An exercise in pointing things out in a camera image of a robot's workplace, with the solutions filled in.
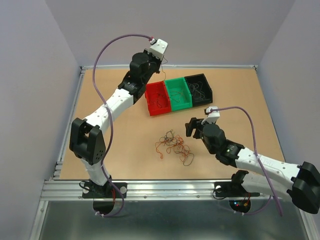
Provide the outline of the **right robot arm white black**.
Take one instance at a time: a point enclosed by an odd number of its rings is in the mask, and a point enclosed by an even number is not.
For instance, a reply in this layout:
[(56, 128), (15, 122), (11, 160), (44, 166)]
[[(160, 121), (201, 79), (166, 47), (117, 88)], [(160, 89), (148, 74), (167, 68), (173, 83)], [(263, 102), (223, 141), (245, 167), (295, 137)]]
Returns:
[(214, 197), (276, 195), (304, 212), (319, 212), (320, 173), (312, 163), (294, 164), (256, 155), (244, 145), (227, 139), (217, 124), (202, 118), (191, 118), (185, 124), (185, 131), (187, 137), (202, 140), (208, 152), (220, 163), (237, 169), (230, 181), (218, 184)]

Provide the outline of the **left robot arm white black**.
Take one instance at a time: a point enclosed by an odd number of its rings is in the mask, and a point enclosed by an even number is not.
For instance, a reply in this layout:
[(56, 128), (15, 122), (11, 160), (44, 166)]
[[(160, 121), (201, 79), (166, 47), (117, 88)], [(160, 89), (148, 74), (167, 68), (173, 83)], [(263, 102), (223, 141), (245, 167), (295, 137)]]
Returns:
[(88, 183), (82, 185), (87, 192), (106, 197), (114, 190), (103, 163), (111, 148), (110, 144), (105, 144), (104, 133), (107, 129), (113, 130), (114, 120), (142, 97), (152, 75), (160, 72), (164, 55), (164, 48), (149, 48), (134, 54), (129, 71), (112, 96), (84, 119), (73, 120), (69, 149), (81, 159), (89, 174)]

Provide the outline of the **red plastic bin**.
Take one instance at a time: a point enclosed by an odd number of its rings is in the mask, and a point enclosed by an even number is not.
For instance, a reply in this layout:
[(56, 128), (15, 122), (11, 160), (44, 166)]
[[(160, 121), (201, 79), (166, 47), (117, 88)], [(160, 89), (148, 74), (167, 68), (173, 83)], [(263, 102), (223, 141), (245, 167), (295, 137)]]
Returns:
[(148, 83), (144, 95), (150, 116), (163, 115), (172, 111), (164, 81)]

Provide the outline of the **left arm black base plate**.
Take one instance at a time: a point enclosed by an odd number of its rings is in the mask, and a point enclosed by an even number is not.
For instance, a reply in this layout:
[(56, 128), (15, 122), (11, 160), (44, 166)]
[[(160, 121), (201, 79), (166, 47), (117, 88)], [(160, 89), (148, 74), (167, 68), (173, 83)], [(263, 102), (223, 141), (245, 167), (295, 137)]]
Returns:
[(120, 193), (107, 182), (105, 185), (97, 185), (90, 180), (79, 182), (84, 199), (117, 199), (121, 198)]

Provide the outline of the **green plastic bin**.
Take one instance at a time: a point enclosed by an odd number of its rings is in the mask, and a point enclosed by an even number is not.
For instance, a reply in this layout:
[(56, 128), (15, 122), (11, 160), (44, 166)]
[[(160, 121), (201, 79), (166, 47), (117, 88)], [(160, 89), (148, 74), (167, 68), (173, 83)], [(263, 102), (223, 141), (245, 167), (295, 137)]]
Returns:
[(184, 77), (167, 79), (164, 81), (164, 84), (169, 96), (172, 112), (193, 107), (192, 96)]

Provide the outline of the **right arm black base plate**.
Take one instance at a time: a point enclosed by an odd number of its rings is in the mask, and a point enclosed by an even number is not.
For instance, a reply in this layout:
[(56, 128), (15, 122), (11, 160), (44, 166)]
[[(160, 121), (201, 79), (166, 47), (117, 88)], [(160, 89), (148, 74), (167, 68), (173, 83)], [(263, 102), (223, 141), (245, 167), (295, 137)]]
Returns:
[(240, 197), (259, 197), (258, 192), (245, 190), (240, 183), (231, 181), (219, 181), (215, 184), (213, 196), (219, 199), (222, 198), (240, 198)]

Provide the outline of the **black plastic bin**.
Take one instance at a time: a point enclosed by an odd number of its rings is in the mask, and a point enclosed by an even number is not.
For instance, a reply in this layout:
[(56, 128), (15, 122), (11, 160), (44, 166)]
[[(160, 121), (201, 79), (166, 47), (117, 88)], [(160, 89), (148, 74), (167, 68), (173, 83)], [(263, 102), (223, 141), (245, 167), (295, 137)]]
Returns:
[(184, 79), (191, 94), (193, 107), (199, 107), (213, 103), (213, 91), (203, 73), (185, 76)]

